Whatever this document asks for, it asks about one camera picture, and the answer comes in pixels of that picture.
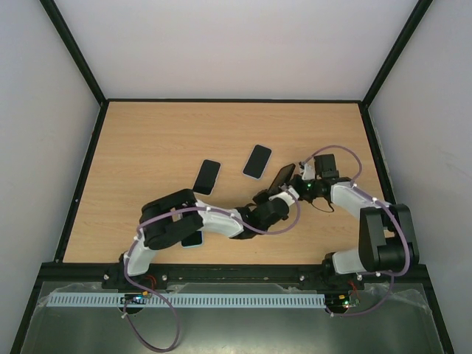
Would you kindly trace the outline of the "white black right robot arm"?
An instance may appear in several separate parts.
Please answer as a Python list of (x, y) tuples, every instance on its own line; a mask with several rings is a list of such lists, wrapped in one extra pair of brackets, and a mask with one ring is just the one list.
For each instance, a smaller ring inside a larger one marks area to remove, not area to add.
[(323, 198), (349, 212), (359, 222), (358, 244), (347, 251), (327, 254), (322, 282), (332, 289), (348, 274), (388, 274), (401, 277), (420, 261), (410, 208), (391, 204), (363, 191), (354, 178), (340, 176), (333, 154), (313, 157), (313, 164), (299, 163), (291, 179), (301, 201)]

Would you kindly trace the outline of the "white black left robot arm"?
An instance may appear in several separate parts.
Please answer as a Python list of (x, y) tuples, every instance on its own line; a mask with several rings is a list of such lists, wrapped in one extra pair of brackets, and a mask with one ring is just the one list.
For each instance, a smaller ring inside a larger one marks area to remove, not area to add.
[(248, 240), (258, 235), (279, 235), (290, 226), (270, 231), (274, 224), (288, 218), (290, 207), (296, 207), (296, 219), (301, 216), (299, 193), (293, 187), (283, 187), (258, 205), (223, 209), (198, 200), (190, 189), (183, 189), (146, 204), (136, 228), (136, 236), (123, 254), (124, 272), (136, 277), (148, 272), (158, 250), (180, 243), (196, 232), (216, 233), (229, 239)]

